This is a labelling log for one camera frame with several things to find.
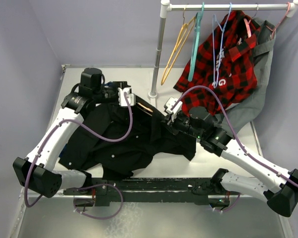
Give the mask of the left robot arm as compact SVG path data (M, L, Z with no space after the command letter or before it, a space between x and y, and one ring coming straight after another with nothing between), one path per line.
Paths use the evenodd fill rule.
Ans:
M65 96L56 119L38 145L25 158L17 157L14 160L12 167L20 185L47 198L53 197L60 189L68 188L88 194L92 190L90 174L79 170L56 171L54 167L78 128L105 139L83 122L97 105L112 102L128 109L134 106L136 100L131 86L126 81L105 83L100 69L84 69L80 82Z

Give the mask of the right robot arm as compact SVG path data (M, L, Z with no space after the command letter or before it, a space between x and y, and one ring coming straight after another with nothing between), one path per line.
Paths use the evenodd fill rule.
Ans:
M211 179L216 194L233 191L264 201L277 214L290 217L298 204L298 169L277 166L243 145L236 136L215 126L203 107L194 107L185 115L180 106L165 105L164 123L174 133L195 138L211 154L233 162L251 174L241 176L218 169Z

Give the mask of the black button shirt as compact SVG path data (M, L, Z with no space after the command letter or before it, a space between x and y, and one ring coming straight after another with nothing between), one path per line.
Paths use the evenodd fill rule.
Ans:
M103 179L122 180L133 176L135 170L146 168L158 153L192 160L196 153L195 139L183 133L173 135L161 124L164 115L158 109L140 97L136 102L153 110L153 114L144 113L136 103L132 107L132 130L126 139L107 142L79 127L70 137L59 163L67 169L83 171L101 165Z

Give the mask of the beige wooden hanger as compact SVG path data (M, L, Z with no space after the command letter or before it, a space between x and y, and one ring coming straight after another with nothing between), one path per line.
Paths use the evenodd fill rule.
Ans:
M151 110L150 108L142 105L141 103L137 103L137 106L140 108L140 110L142 110L144 113L148 114L148 115L152 115L153 114L153 110Z

